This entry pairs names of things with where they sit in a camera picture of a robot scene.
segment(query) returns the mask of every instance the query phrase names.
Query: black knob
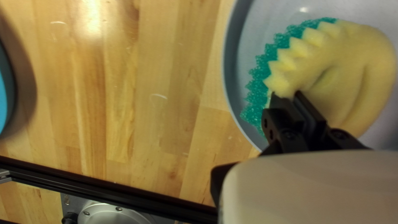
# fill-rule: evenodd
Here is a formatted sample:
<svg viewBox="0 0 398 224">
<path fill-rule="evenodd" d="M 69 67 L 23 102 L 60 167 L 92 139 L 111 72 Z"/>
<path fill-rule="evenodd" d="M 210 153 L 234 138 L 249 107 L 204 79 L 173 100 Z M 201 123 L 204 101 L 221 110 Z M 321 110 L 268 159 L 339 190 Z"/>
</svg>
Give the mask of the black knob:
<svg viewBox="0 0 398 224">
<path fill-rule="evenodd" d="M 68 212 L 61 220 L 62 224 L 77 224 L 78 215 L 73 212 Z"/>
</svg>

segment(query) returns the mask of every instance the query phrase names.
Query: metal mount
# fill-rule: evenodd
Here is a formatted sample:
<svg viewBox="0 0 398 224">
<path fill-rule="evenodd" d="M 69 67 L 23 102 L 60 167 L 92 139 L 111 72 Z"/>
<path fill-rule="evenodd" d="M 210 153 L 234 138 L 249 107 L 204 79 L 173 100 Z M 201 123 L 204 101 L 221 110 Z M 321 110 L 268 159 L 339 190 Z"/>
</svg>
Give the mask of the metal mount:
<svg viewBox="0 0 398 224">
<path fill-rule="evenodd" d="M 0 184 L 12 181 L 12 178 L 8 175 L 10 175 L 8 170 L 0 169 Z"/>
</svg>

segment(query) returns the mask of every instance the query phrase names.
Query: blue object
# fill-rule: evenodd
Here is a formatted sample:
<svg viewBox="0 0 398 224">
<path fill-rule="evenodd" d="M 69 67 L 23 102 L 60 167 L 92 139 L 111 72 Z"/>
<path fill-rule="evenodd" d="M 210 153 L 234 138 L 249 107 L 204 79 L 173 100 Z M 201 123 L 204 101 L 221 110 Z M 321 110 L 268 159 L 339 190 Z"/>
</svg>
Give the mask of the blue object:
<svg viewBox="0 0 398 224">
<path fill-rule="evenodd" d="M 0 133 L 3 132 L 14 109 L 14 77 L 4 47 L 0 44 Z"/>
</svg>

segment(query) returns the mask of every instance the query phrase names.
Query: scratch on table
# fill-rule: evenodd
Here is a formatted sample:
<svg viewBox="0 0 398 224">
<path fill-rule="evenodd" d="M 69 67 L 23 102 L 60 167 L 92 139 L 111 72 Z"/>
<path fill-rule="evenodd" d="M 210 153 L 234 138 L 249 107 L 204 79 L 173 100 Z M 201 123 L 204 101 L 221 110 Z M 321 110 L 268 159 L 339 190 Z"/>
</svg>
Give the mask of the scratch on table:
<svg viewBox="0 0 398 224">
<path fill-rule="evenodd" d="M 62 21 L 52 21 L 51 24 L 66 24 L 66 23 Z"/>
<path fill-rule="evenodd" d="M 164 96 L 164 95 L 161 95 L 161 94 L 158 94 L 158 93 L 151 94 L 151 96 L 160 96 L 163 99 L 167 99 L 167 96 Z"/>
</svg>

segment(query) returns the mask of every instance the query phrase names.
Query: wooden table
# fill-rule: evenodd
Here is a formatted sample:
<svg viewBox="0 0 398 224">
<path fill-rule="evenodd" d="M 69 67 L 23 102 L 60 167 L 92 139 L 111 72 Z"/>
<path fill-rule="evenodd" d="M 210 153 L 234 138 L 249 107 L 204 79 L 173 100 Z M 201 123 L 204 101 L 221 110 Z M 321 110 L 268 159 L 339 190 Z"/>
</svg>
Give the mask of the wooden table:
<svg viewBox="0 0 398 224">
<path fill-rule="evenodd" d="M 211 168 L 257 154 L 222 89 L 232 4 L 0 0 L 18 88 L 0 155 L 212 205 Z M 54 223 L 55 197 L 0 185 L 0 219 Z"/>
</svg>

